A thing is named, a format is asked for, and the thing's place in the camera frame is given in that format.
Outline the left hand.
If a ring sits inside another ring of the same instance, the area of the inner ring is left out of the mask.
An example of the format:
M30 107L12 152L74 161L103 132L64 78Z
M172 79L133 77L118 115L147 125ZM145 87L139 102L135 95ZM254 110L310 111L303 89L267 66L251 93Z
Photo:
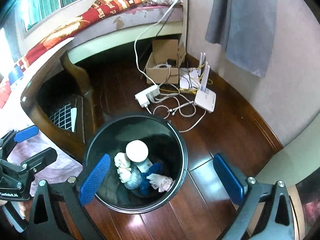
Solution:
M25 219L26 215L26 207L23 202L8 202L6 200L0 200L1 207L3 207L3 211L5 214L9 214L9 203L12 205L12 207L15 209L17 213L19 213L20 217L22 219Z

